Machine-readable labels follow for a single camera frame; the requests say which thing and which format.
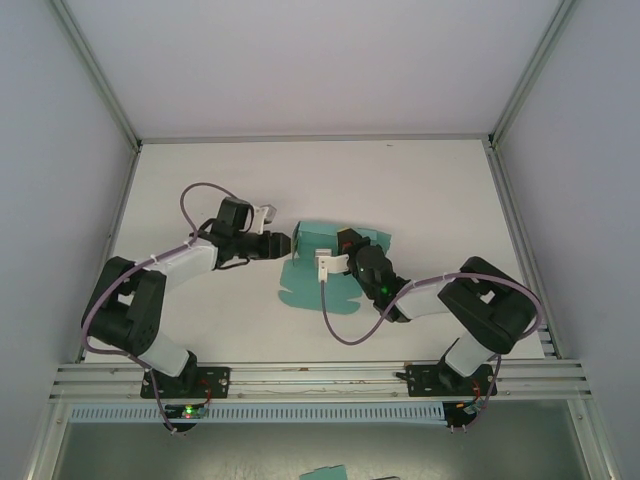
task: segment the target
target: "floor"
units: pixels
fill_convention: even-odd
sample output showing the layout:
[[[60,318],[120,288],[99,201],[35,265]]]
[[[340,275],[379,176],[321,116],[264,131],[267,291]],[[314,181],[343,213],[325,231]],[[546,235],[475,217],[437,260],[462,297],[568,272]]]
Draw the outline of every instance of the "floor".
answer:
[[[345,465],[349,480],[587,479],[564,402],[494,403],[469,433],[416,425],[70,425],[58,480],[297,480]]]

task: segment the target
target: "teal object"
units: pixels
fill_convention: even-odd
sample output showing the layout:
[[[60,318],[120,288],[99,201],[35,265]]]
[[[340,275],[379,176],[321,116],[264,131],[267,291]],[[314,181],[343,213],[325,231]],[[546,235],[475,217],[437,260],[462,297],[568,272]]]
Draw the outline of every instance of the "teal object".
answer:
[[[338,253],[338,231],[349,228],[321,222],[299,222],[293,233],[291,258],[284,263],[280,275],[278,292],[282,303],[293,308],[322,310],[318,268],[315,265],[315,251],[330,248],[332,255]],[[360,235],[369,237],[373,245],[380,245],[386,253],[391,247],[391,235],[367,228],[354,228]],[[360,308],[357,300],[362,296],[358,282],[350,275],[330,275],[325,288],[327,311],[349,315]]]
[[[347,469],[344,465],[319,468],[311,473],[300,475],[300,480],[348,480]]]

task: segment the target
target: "white table surface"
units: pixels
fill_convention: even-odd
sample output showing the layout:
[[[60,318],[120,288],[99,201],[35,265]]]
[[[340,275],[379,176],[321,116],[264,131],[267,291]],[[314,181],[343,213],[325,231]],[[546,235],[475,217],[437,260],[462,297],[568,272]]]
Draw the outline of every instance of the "white table surface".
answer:
[[[197,181],[221,184],[253,204],[273,204],[273,231],[290,235],[298,220],[323,220],[388,232],[389,257],[404,278],[457,271],[478,255],[521,279],[480,140],[146,145],[114,255],[141,259],[183,242],[189,228],[178,198]],[[186,205],[200,224],[216,215],[222,198],[199,188]],[[278,299],[283,261],[252,262],[179,286],[165,297],[162,331],[203,362],[437,360],[464,332],[453,315],[438,314],[385,322],[363,345],[341,345],[321,312]],[[346,338],[358,338],[378,318],[364,296],[361,301],[352,315],[331,315]],[[537,334],[507,356],[542,357]],[[114,358],[89,354],[87,361]]]

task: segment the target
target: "teal cloth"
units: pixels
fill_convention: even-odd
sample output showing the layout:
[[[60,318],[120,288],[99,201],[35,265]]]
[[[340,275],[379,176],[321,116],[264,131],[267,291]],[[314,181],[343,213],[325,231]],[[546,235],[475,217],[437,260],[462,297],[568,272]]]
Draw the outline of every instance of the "teal cloth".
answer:
[[[300,480],[347,480],[347,469],[344,465],[319,468],[311,473],[300,475]]]
[[[322,310],[318,268],[315,265],[315,251],[330,248],[332,255],[338,253],[337,234],[345,228],[342,225],[321,222],[300,222],[294,232],[294,255],[298,258],[284,263],[280,275],[278,292],[282,303],[293,308]],[[373,245],[380,245],[386,253],[391,247],[391,235],[367,228],[354,228],[360,235],[369,237]],[[362,296],[358,282],[350,275],[330,275],[325,288],[327,311],[342,315],[355,313],[360,308],[357,300]]]

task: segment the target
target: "black mounting bracket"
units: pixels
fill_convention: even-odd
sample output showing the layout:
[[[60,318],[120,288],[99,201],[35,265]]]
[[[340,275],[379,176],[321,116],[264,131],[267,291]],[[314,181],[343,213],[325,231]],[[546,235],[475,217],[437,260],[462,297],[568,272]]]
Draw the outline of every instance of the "black mounting bracket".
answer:
[[[410,397],[473,397],[476,384],[484,397],[493,379],[493,368],[487,364],[480,365],[473,375],[462,378],[454,389],[442,384],[437,365],[407,365],[404,372],[396,372],[396,377],[407,382]],[[498,389],[494,385],[491,395],[496,393]]]
[[[231,384],[229,367],[197,367],[195,381],[185,389],[175,379],[154,371],[160,398],[227,398]],[[141,398],[155,398],[150,372],[145,372],[140,390]]]

